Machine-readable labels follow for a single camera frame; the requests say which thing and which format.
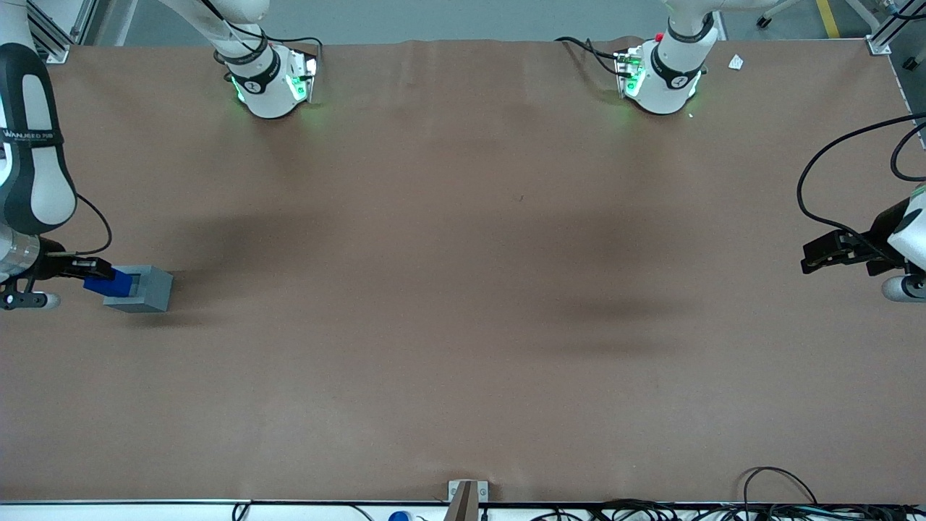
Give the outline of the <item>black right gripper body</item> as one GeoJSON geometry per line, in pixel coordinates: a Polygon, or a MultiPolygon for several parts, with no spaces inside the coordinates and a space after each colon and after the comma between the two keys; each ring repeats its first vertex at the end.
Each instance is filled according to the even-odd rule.
{"type": "Polygon", "coordinates": [[[27,280],[44,281],[61,276],[72,265],[73,253],[55,240],[40,240],[38,257],[27,270],[27,280]]]}

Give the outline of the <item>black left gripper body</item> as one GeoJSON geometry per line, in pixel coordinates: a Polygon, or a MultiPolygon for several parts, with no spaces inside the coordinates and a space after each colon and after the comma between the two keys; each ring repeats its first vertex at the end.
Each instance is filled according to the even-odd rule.
{"type": "Polygon", "coordinates": [[[867,246],[857,240],[848,258],[848,264],[865,264],[869,276],[880,276],[887,271],[905,269],[905,255],[891,246],[888,238],[896,231],[908,205],[909,198],[906,198],[880,212],[871,224],[870,230],[861,234],[861,237],[867,240],[867,246]]]}

